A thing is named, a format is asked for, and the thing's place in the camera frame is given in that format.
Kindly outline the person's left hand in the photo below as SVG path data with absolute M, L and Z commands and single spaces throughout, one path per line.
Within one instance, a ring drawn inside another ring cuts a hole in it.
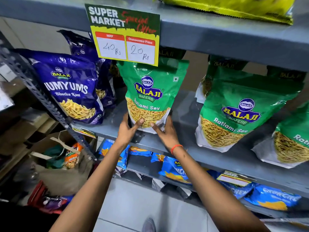
M 115 140 L 115 144 L 117 147 L 125 148 L 129 144 L 129 142 L 134 137 L 136 131 L 133 131 L 132 128 L 128 125 L 129 121 L 129 113 L 125 113 L 120 123 L 118 136 Z

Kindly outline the person's right forearm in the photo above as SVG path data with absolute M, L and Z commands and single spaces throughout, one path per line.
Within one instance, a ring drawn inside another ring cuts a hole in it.
M 183 149 L 174 153 L 219 232 L 271 232 Z

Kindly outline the person's left forearm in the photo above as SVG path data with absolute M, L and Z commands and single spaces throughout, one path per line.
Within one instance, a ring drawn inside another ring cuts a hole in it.
M 120 154 L 128 141 L 116 140 L 95 171 L 60 214 L 49 232 L 92 232 Z

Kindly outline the orange wristband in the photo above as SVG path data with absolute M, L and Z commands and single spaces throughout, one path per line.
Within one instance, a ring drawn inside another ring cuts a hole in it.
M 183 146 L 181 144 L 176 144 L 170 149 L 170 153 L 174 156 L 174 153 L 179 150 L 183 150 Z

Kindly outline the row of light blue packets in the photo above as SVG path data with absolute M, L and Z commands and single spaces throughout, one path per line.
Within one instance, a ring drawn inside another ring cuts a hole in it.
M 134 171 L 140 175 L 141 180 L 143 178 L 152 178 L 193 192 L 192 183 L 189 181 L 178 160 L 155 152 L 147 150 L 142 151 L 141 149 L 129 145 L 119 157 L 115 169 L 116 174 L 120 177 L 123 176 L 128 171 L 128 159 L 130 160 L 130 166 L 132 166 L 133 160 L 135 160 L 133 157 L 136 157 L 138 160 L 145 160 L 148 167 L 154 167 L 150 174 Z M 244 203 L 244 205 L 250 206 L 250 208 L 266 208 L 268 210 L 286 213 L 300 211 L 301 206 L 303 206 L 307 200 L 299 195 L 287 193 L 257 183 L 249 183 L 244 187 L 238 186 L 220 180 L 220 172 L 209 170 L 207 168 L 206 172 L 225 189 L 232 193 L 236 199 Z

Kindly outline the orange snack packet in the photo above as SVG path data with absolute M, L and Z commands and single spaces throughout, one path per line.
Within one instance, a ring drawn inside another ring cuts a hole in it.
M 75 143 L 71 149 L 67 150 L 64 157 L 64 167 L 67 169 L 74 168 L 75 165 L 79 162 L 79 155 L 83 147 L 79 143 Z

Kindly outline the dark blue snack packet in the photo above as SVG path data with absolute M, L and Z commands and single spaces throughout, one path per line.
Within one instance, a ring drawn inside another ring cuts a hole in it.
M 68 117 L 85 124 L 102 124 L 105 110 L 96 93 L 98 74 L 94 62 L 63 53 L 22 48 L 14 51 L 28 60 Z
M 110 73 L 112 61 L 110 59 L 99 58 L 93 41 L 89 38 L 76 34 L 68 30 L 59 30 L 67 40 L 73 56 L 86 59 L 95 63 L 97 69 L 97 84 L 95 91 L 104 108 L 112 109 L 116 105 L 113 77 Z

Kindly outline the beige cloth tote bag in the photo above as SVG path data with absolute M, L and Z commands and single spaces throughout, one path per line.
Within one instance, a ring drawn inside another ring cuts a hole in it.
M 64 166 L 61 169 L 45 168 L 46 160 L 51 158 L 43 154 L 46 149 L 60 144 L 66 153 L 75 143 L 77 141 L 68 131 L 61 131 L 46 136 L 33 144 L 30 149 L 30 157 L 34 161 L 37 178 L 43 181 L 52 195 L 75 195 L 88 179 L 94 161 L 85 148 L 80 152 L 79 162 L 74 168 L 67 169 Z

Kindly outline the green and yellow price sign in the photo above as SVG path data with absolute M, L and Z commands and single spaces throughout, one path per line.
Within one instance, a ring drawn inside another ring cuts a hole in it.
M 160 15 L 85 4 L 99 58 L 158 66 Z

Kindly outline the person's grey shoe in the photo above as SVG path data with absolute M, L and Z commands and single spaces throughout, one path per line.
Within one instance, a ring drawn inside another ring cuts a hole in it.
M 141 232 L 156 232 L 155 222 L 152 218 L 145 220 Z

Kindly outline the grey metal shelving rack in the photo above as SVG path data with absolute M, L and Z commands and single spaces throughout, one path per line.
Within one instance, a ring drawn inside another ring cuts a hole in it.
M 152 0 L 0 0 L 0 17 L 89 32 L 85 4 L 159 14 L 163 46 L 309 71 L 309 0 L 296 0 L 292 26 L 202 13 Z M 302 196 L 299 206 L 290 212 L 243 202 L 250 210 L 277 218 L 276 221 L 309 223 L 309 163 L 286 169 L 260 161 L 251 150 L 253 138 L 260 140 L 270 132 L 270 124 L 258 128 L 226 153 L 201 148 L 194 136 L 197 125 L 184 119 L 189 113 L 199 117 L 198 105 L 193 107 L 194 93 L 180 92 L 176 102 L 181 99 L 187 107 L 182 110 L 178 104 L 172 109 L 172 119 L 179 140 L 197 162 Z

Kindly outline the brown cardboard boxes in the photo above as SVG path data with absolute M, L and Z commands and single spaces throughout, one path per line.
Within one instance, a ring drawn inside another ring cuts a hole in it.
M 0 135 L 0 181 L 58 124 L 46 112 L 31 112 Z

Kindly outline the red bag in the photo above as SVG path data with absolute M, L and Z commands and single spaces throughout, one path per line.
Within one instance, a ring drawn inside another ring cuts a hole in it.
M 74 195 L 58 196 L 52 195 L 42 180 L 38 182 L 31 193 L 27 206 L 39 209 L 48 214 L 61 214 L 71 202 Z

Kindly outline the white paper sheets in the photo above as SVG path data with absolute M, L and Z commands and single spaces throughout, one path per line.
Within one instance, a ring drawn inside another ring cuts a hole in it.
M 6 92 L 5 85 L 16 78 L 16 74 L 4 62 L 0 61 L 0 112 L 14 105 Z

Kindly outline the yellow snack packet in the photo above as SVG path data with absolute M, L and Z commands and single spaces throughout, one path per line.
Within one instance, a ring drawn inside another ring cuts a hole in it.
M 293 25 L 295 0 L 159 0 L 164 4 L 241 19 Z

